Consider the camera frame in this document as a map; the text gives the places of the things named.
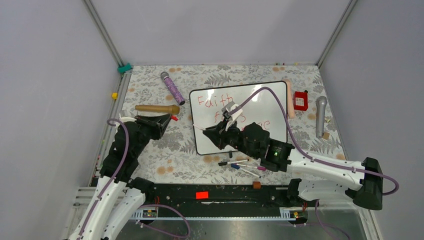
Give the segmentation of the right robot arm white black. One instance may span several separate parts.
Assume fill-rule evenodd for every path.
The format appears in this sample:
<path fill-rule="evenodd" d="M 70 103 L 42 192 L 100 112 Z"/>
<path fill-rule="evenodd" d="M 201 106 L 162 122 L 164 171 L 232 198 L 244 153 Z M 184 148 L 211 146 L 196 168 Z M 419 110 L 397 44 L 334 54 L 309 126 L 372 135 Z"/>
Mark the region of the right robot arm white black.
<path fill-rule="evenodd" d="M 220 122 L 203 130 L 218 149 L 230 146 L 260 161 L 272 172 L 299 172 L 320 180 L 292 179 L 287 201 L 299 206 L 304 201 L 347 199 L 355 205 L 379 211 L 383 208 L 383 173 L 377 159 L 337 162 L 336 159 L 307 153 L 294 145 L 270 137 L 267 130 L 251 123 L 244 129 Z"/>

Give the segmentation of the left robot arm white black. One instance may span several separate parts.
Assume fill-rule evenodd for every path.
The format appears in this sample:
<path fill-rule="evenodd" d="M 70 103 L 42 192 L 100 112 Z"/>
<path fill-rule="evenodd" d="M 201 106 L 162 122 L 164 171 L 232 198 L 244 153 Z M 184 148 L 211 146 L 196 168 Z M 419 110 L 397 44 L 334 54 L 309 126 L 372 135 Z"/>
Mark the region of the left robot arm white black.
<path fill-rule="evenodd" d="M 152 140 L 164 135 L 171 114 L 110 118 L 113 142 L 102 162 L 95 193 L 70 240 L 114 240 L 141 205 L 155 200 L 153 182 L 132 178 L 138 158 Z"/>

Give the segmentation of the white whiteboard black frame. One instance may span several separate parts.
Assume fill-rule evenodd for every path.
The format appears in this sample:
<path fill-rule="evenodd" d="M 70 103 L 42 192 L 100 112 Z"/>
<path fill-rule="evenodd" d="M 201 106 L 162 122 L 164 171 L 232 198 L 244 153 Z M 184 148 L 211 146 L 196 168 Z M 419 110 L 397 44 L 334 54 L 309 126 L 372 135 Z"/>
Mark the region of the white whiteboard black frame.
<path fill-rule="evenodd" d="M 203 128 L 217 125 L 222 120 L 222 108 L 229 102 L 243 103 L 260 88 L 270 88 L 278 97 L 281 105 L 287 107 L 287 85 L 283 81 L 258 84 L 234 85 L 209 89 L 193 90 L 189 94 L 193 124 Z M 237 118 L 237 126 L 243 130 L 245 126 L 256 123 L 270 133 L 272 139 L 282 142 L 288 140 L 288 131 L 283 113 L 275 97 L 267 90 L 255 95 L 242 107 L 242 114 Z M 203 155 L 234 151 L 230 146 L 220 150 L 194 127 L 196 152 Z"/>

